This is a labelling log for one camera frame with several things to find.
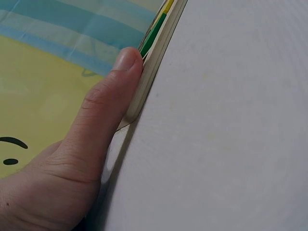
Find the black curved line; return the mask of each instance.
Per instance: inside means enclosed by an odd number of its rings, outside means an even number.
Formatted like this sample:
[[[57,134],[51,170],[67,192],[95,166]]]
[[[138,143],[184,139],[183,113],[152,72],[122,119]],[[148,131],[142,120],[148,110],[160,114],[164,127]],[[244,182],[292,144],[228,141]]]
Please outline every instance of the black curved line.
[[[13,144],[18,145],[19,147],[28,149],[28,146],[24,142],[14,137],[0,137],[0,141],[7,142],[7,143],[13,143]]]

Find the striped fabric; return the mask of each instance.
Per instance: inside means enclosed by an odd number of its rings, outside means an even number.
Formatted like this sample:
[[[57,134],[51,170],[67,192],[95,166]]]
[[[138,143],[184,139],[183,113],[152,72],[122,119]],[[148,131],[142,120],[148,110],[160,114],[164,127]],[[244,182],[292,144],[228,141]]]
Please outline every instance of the striped fabric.
[[[163,0],[0,0],[0,34],[105,75]]]

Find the book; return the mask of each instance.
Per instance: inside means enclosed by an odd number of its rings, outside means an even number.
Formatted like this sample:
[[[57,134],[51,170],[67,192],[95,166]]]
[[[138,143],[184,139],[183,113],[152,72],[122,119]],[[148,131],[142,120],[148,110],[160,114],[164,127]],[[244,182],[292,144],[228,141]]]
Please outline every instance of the book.
[[[170,7],[170,9],[168,10],[166,18],[163,21],[157,35],[155,36],[153,44],[145,54],[144,70],[141,76],[139,86],[136,90],[132,103],[122,122],[120,123],[118,129],[127,126],[139,116],[151,88],[151,85],[153,83],[154,77],[158,71],[159,65],[163,59],[167,46],[171,40],[173,32],[185,8],[186,3],[187,0],[167,0],[164,2],[161,10],[163,10],[166,6]],[[161,16],[161,14],[163,14],[161,10],[157,14],[152,25],[155,24],[156,20]],[[149,31],[147,32],[145,38],[142,40],[142,43],[139,46],[140,50],[144,41],[146,40],[146,37],[149,35],[152,29],[152,25],[150,26]]]
[[[164,13],[170,1],[0,1],[0,178],[65,136],[87,91],[126,46],[146,51],[119,129],[133,122],[185,2]]]

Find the yellow book tab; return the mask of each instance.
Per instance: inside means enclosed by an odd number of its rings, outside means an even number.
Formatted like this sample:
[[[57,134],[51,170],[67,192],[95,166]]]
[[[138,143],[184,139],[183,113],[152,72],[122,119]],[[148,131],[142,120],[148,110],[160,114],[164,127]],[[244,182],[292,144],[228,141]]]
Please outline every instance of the yellow book tab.
[[[171,6],[172,4],[174,3],[174,0],[167,0],[165,5],[163,6],[163,8],[161,9],[161,11],[159,12],[158,14],[158,17],[156,18],[156,20],[154,21],[151,29],[156,25],[157,21],[160,19],[160,17],[162,16],[162,14],[167,14],[170,9],[171,9]]]

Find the hand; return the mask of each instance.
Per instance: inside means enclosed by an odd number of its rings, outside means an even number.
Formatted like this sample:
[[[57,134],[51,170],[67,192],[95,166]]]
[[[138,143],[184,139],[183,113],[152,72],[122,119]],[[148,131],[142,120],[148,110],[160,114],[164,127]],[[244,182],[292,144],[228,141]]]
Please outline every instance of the hand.
[[[113,71],[85,97],[64,140],[0,180],[0,231],[71,231],[84,218],[141,73],[139,52],[122,50]]]

